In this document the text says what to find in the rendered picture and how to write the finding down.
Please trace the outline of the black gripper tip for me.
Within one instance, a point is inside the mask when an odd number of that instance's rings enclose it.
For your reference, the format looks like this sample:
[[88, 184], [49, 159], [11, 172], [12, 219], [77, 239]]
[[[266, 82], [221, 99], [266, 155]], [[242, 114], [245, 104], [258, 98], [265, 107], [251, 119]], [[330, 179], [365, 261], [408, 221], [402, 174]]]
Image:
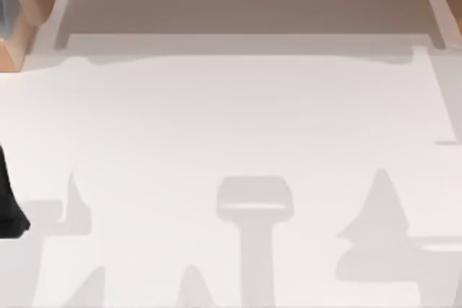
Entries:
[[30, 229], [9, 180], [4, 150], [0, 146], [0, 239], [17, 239]]

